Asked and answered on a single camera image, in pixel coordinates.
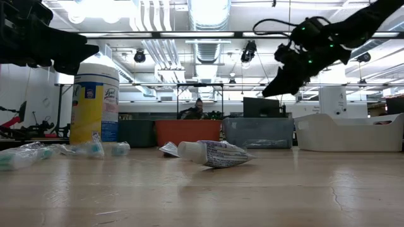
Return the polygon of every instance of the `crumpled toothpaste tube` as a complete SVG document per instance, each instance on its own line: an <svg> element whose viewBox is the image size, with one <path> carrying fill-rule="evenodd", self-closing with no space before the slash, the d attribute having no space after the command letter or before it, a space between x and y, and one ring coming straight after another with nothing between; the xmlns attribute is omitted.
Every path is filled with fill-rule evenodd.
<svg viewBox="0 0 404 227"><path fill-rule="evenodd" d="M236 166L257 158L237 146L216 141L181 142L178 145L178 155L214 168Z"/></svg>

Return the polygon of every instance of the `black monitor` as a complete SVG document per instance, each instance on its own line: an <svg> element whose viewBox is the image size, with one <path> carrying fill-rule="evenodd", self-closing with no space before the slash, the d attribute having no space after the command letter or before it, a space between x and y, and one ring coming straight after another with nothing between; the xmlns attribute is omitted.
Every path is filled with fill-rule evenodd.
<svg viewBox="0 0 404 227"><path fill-rule="evenodd" d="M404 97L403 98L387 98L387 114L404 113Z"/></svg>
<svg viewBox="0 0 404 227"><path fill-rule="evenodd" d="M280 113L279 100L244 97L243 111L244 117L284 117Z"/></svg>

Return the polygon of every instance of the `orange bin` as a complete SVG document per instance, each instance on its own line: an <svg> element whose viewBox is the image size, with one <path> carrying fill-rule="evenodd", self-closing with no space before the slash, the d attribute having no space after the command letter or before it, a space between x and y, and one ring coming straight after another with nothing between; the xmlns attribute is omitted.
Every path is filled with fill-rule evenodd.
<svg viewBox="0 0 404 227"><path fill-rule="evenodd" d="M219 141L221 120L156 120L157 144L183 141Z"/></svg>

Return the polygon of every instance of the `toothpaste cap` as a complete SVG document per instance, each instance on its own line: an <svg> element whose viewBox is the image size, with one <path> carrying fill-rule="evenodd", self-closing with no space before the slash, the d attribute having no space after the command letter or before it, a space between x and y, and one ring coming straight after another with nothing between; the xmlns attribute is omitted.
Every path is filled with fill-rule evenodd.
<svg viewBox="0 0 404 227"><path fill-rule="evenodd" d="M206 152L202 148L203 144L192 142L181 142L178 145L178 155L181 158L191 160L197 164L205 164L208 162Z"/></svg>

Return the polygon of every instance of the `gray plastic bin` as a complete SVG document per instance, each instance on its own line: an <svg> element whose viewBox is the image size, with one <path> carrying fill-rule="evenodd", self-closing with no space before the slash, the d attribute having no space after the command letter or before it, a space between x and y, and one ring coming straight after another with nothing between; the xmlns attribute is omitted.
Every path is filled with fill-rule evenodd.
<svg viewBox="0 0 404 227"><path fill-rule="evenodd" d="M157 146L153 120L120 120L118 142L128 142L131 148Z"/></svg>
<svg viewBox="0 0 404 227"><path fill-rule="evenodd" d="M235 118L223 121L226 141L241 148L292 147L294 121L287 118Z"/></svg>

